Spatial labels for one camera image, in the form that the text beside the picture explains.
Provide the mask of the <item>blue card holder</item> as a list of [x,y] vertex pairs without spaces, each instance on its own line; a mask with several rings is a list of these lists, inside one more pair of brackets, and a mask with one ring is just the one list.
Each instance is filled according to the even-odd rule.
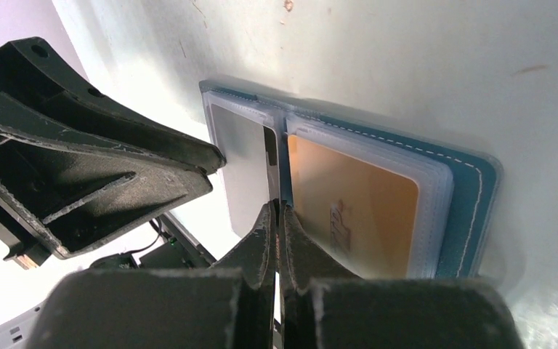
[[363,278],[476,274],[501,165],[492,156],[344,117],[335,105],[200,84],[227,162],[231,231],[289,205],[306,235]]

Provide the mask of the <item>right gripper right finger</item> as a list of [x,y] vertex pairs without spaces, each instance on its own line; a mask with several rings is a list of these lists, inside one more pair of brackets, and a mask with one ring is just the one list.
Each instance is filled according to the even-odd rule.
[[477,279],[364,279],[278,215],[286,348],[521,348],[502,297]]

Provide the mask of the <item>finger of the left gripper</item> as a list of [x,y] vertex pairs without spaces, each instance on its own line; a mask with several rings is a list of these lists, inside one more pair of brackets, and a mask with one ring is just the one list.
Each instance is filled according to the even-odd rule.
[[0,115],[0,239],[10,260],[95,250],[211,191],[210,143],[136,113]]
[[225,165],[217,146],[152,121],[101,93],[40,37],[0,47],[0,92],[77,131],[193,164],[208,174]]

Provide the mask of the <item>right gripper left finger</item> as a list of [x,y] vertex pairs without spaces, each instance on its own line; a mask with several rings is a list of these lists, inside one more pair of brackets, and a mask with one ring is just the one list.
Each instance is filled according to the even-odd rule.
[[277,204],[209,268],[90,268],[66,276],[29,348],[271,348]]

